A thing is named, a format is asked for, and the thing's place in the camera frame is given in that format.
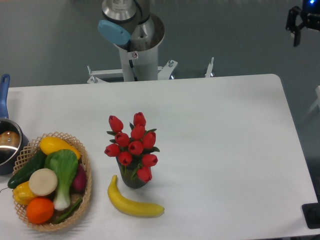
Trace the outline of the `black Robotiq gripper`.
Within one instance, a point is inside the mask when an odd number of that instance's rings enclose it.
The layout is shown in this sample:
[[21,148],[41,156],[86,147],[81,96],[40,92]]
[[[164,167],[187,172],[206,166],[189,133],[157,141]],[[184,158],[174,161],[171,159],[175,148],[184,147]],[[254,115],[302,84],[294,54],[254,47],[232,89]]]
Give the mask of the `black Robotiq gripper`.
[[[296,25],[297,16],[300,15],[302,23]],[[293,34],[293,46],[297,47],[301,42],[301,30],[320,30],[320,0],[303,0],[302,9],[294,6],[288,11],[286,26],[287,31]]]

